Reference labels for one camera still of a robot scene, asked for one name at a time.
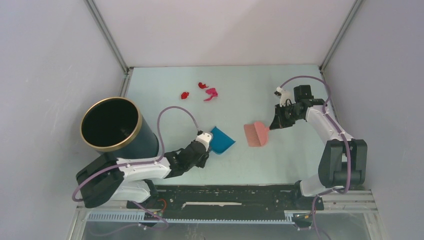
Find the gold rim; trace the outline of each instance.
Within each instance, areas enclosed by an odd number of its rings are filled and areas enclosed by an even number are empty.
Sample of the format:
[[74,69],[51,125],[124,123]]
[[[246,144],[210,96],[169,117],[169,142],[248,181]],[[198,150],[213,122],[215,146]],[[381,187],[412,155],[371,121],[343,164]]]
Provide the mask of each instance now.
[[[111,146],[96,146],[96,145],[93,145],[93,144],[89,143],[89,142],[85,139],[85,137],[84,137],[84,135],[83,135],[83,122],[84,122],[84,119],[86,118],[87,114],[88,114],[88,113],[89,113],[89,112],[90,112],[90,111],[91,111],[94,107],[98,106],[99,104],[101,104],[101,103],[103,103],[103,102],[105,102],[105,101],[111,100],[111,99],[123,99],[123,100],[126,100],[126,101],[130,102],[132,105],[134,105],[135,109],[137,109],[137,114],[138,114],[137,124],[135,125],[135,128],[134,128],[134,130],[131,132],[131,134],[130,134],[127,138],[125,138],[124,140],[122,140],[121,142],[118,142],[117,144],[114,144],[114,145],[111,145]],[[81,134],[81,138],[82,138],[82,140],[83,140],[83,141],[84,141],[87,145],[89,145],[90,147],[94,148],[95,150],[100,151],[100,152],[111,152],[111,151],[115,151],[115,150],[118,150],[118,149],[122,149],[123,147],[127,146],[128,144],[130,144],[130,143],[131,143],[131,141],[133,141],[133,140],[137,137],[137,134],[140,132],[140,129],[142,129],[142,123],[143,123],[142,119],[143,119],[143,116],[142,116],[142,114],[141,114],[141,112],[140,112],[139,108],[138,108],[138,107],[136,106],[136,104],[135,104],[133,101],[131,101],[130,99],[125,98],[125,97],[120,97],[120,96],[108,97],[108,98],[105,98],[105,99],[103,99],[103,100],[101,100],[101,101],[97,102],[96,104],[94,104],[93,106],[91,106],[91,107],[87,110],[87,112],[84,114],[84,117],[83,117],[83,118],[82,118],[82,120],[81,120],[81,125],[80,125],[80,127],[79,127],[79,133]]]

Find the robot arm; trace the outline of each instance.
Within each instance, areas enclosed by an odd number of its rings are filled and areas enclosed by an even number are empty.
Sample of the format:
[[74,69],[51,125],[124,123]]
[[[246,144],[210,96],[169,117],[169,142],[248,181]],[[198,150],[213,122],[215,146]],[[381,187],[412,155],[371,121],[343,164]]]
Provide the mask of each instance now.
[[325,101],[316,99],[312,95],[310,85],[300,85],[294,88],[294,100],[291,94],[278,87],[275,92],[280,96],[280,104],[275,105],[275,116],[269,129],[283,129],[291,127],[297,120],[306,120],[318,133],[325,144],[324,152],[318,167],[318,174],[300,182],[301,194],[305,197],[315,196],[336,186],[344,187],[347,181],[347,162],[342,161],[342,155],[350,152],[351,175],[350,185],[361,185],[365,181],[367,164],[367,144],[364,140],[354,139],[336,122],[347,139],[349,149],[346,149],[344,140],[333,122],[326,114],[334,118]]
[[105,168],[121,166],[100,174],[80,189],[85,207],[96,208],[107,201],[118,200],[144,202],[155,188],[148,179],[172,178],[194,166],[203,168],[209,157],[212,137],[211,133],[200,131],[186,148],[166,152],[162,159],[160,156],[125,159],[111,153],[102,154],[76,175],[78,184]]

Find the white table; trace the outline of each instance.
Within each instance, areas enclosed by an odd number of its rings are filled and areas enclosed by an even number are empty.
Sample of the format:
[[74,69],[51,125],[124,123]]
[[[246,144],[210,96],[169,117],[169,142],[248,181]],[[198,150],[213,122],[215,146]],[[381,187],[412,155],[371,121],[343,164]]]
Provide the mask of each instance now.
[[[194,167],[182,176],[155,180],[158,185],[268,185],[292,184],[318,172],[324,144],[304,120],[285,129],[269,132],[264,147],[249,147],[243,125],[262,121],[269,125],[279,98],[276,87],[298,75],[321,78],[315,65],[274,66],[199,66],[135,68],[127,97],[138,105],[141,114],[157,134],[159,112],[168,106],[181,106],[196,118],[200,129],[217,126],[236,143],[226,152],[211,152],[205,168]],[[209,96],[198,82],[216,88],[219,96]],[[286,89],[311,85],[315,98],[327,98],[322,83],[296,79]],[[189,97],[180,99],[183,92]],[[196,137],[190,117],[178,109],[168,110],[160,120],[165,150],[185,148]]]

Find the blue dustpan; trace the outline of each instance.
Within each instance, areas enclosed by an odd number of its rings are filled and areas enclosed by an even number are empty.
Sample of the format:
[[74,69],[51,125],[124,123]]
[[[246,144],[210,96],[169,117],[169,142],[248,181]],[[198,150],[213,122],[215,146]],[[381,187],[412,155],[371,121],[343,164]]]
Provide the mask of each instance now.
[[216,154],[222,154],[236,142],[217,127],[214,127],[210,133],[213,134],[213,138],[209,145]]

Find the pink crumpled object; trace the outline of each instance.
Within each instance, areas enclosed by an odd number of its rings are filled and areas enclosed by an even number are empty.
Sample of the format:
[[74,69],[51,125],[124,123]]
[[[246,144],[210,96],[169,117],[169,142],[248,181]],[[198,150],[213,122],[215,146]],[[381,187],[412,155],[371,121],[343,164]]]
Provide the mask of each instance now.
[[207,89],[206,91],[205,91],[207,94],[209,94],[210,95],[210,97],[209,98],[207,98],[207,99],[205,99],[205,100],[203,100],[203,101],[210,101],[212,98],[214,98],[214,97],[218,97],[218,93],[217,93],[217,90],[213,87],[213,88],[209,88],[209,89]]

